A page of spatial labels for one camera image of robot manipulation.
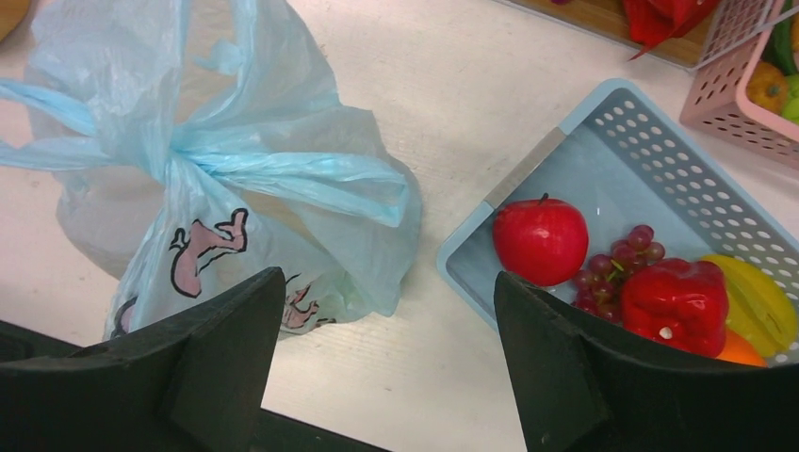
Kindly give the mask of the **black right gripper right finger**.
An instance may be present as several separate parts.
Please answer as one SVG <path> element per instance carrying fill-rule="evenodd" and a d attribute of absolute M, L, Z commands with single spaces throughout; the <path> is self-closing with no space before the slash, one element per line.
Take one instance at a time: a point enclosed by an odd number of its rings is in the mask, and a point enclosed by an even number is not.
<path fill-rule="evenodd" d="M 798 367 L 644 339 L 501 272 L 498 333 L 530 451 L 794 451 Z"/>

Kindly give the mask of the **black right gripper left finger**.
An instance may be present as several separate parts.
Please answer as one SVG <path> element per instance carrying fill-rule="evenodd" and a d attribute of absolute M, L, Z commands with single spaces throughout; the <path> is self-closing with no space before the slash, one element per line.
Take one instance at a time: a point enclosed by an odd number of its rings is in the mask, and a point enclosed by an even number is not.
<path fill-rule="evenodd" d="M 262 408 L 285 276 L 261 270 L 185 311 L 79 347 L 1 326 L 5 451 L 367 451 Z"/>

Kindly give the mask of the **light blue plastic grocery bag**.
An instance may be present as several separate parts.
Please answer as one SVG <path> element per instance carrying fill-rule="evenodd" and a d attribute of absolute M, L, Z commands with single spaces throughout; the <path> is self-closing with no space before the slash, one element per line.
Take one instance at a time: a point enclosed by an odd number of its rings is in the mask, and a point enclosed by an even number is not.
<path fill-rule="evenodd" d="M 1 162 L 61 182 L 63 232 L 119 282 L 106 338 L 270 266 L 284 331 L 396 311 L 418 182 L 286 1 L 56 1 L 31 28 L 1 96 L 33 138 Z"/>

